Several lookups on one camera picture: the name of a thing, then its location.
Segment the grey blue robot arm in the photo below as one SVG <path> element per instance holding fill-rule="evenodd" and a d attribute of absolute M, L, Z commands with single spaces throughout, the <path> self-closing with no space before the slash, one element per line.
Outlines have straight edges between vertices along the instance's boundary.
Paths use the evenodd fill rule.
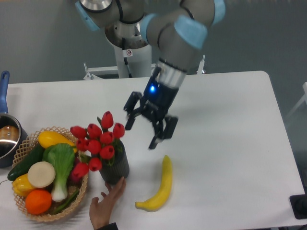
<path fill-rule="evenodd" d="M 144 91 L 132 92 L 124 106 L 125 129 L 132 128 L 137 116 L 147 118 L 154 129 L 149 149 L 155 149 L 174 133 L 178 118 L 168 109 L 208 28 L 224 18 L 224 1 L 182 0 L 165 15 L 146 14 L 142 0 L 78 0 L 75 6 L 90 30 L 104 30 L 120 78 L 149 78 Z"/>

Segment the dark sleeved forearm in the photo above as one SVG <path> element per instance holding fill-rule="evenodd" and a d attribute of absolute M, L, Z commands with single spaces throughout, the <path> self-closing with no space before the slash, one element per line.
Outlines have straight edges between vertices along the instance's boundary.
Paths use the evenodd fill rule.
<path fill-rule="evenodd" d="M 114 222 L 114 223 L 110 223 L 102 227 L 99 227 L 96 230 L 118 230 L 118 227 L 117 227 L 117 224 Z"/>

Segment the person's hand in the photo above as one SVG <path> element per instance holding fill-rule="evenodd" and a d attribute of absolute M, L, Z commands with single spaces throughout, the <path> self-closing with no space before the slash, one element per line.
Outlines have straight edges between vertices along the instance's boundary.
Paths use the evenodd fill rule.
<path fill-rule="evenodd" d="M 94 230 L 111 223 L 113 208 L 125 191 L 126 179 L 121 177 L 113 187 L 108 183 L 105 186 L 108 194 L 101 192 L 103 199 L 99 201 L 98 197 L 94 197 L 89 207 L 89 218 Z"/>

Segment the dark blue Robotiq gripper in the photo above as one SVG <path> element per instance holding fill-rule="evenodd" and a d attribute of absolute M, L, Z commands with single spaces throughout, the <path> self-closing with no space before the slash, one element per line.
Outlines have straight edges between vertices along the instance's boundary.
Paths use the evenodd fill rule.
<path fill-rule="evenodd" d="M 124 105 L 127 112 L 125 130 L 131 130 L 139 115 L 146 117 L 153 125 L 154 137 L 148 149 L 153 150 L 165 139 L 171 139 L 178 123 L 178 117 L 167 115 L 178 88 L 170 88 L 162 83 L 148 82 L 141 92 L 132 92 Z"/>

